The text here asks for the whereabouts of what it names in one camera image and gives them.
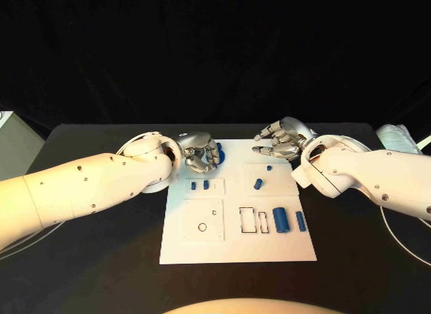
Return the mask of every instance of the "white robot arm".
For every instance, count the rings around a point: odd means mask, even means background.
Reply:
[[[207,153],[208,164],[201,160]],[[0,182],[0,250],[18,239],[113,207],[140,192],[163,190],[178,179],[181,159],[205,173],[220,154],[211,135],[142,134],[117,154],[100,154]]]
[[[253,151],[289,160],[302,155],[292,175],[303,188],[313,184],[331,198],[357,188],[375,204],[431,220],[430,156],[371,151],[346,136],[318,136],[292,117],[267,126],[256,140],[270,134],[273,147],[254,147]]]

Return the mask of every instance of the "silver robot hand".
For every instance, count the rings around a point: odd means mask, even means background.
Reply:
[[[207,173],[217,169],[220,153],[215,140],[207,132],[184,133],[174,137],[179,145],[185,165],[198,173]],[[204,154],[210,164],[202,161]]]
[[[318,133],[300,120],[284,117],[270,124],[256,136],[256,141],[272,135],[272,147],[256,146],[253,151],[259,154],[286,158],[289,161],[300,157],[305,147],[318,137]]]

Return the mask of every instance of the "white paper sheet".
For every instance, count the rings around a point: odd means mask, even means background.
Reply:
[[[231,139],[218,142],[223,144],[225,162],[220,165],[217,171],[199,175],[184,166],[179,182],[168,190],[161,263],[199,264],[318,260],[310,238],[310,226],[308,225],[306,232],[299,231],[296,212],[303,210],[299,189],[292,179],[292,165],[286,160],[253,153],[251,147],[257,145],[267,146],[270,144],[267,140],[254,142],[251,139]],[[267,165],[272,165],[273,170],[280,170],[280,172],[276,171],[274,174],[272,170],[261,173],[261,166],[254,166],[254,164],[263,164],[264,169]],[[264,189],[263,191],[260,189],[259,194],[250,189],[250,186],[256,184],[250,181],[256,181],[253,176],[257,175],[264,177],[261,178],[264,179]],[[224,188],[217,187],[214,192],[192,191],[192,181],[188,181],[188,179],[198,179],[199,188],[202,188],[201,179],[208,179],[210,182],[211,179],[218,179],[217,184],[223,183]],[[284,186],[284,188],[280,188],[280,192],[274,192],[274,190],[264,192],[269,190],[266,188],[267,184],[269,187],[272,185],[277,186],[280,182]],[[199,216],[184,218],[185,213],[192,215],[198,212],[198,208],[204,208],[205,211],[208,211],[208,208],[212,210],[217,205],[202,205],[186,200],[208,200],[207,203],[221,202],[223,217],[208,217],[205,213],[198,213]],[[253,207],[256,210],[257,233],[241,232],[240,207]],[[276,207],[284,207],[289,216],[292,231],[284,234],[277,233],[274,225],[272,210]],[[269,233],[261,233],[260,212],[264,212],[267,216]],[[220,218],[223,218],[223,237],[220,236]],[[199,241],[198,232],[194,232],[194,229],[188,230],[188,228],[198,228],[201,223],[204,223],[201,228],[205,231],[198,231],[201,233]],[[215,235],[224,240],[215,241]]]

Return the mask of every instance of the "black table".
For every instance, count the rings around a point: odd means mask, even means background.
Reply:
[[[244,139],[264,125],[63,125],[29,173],[116,152],[146,131]],[[310,127],[381,148],[367,124]],[[140,194],[71,220],[0,261],[0,313],[159,313],[223,298],[293,300],[346,313],[431,313],[431,268],[398,246],[358,191],[336,199],[313,187],[300,191],[318,262],[195,265],[159,265],[166,194]]]

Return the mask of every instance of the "black backdrop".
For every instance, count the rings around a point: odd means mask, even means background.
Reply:
[[[431,8],[0,1],[0,108],[61,123],[404,123],[431,132]]]

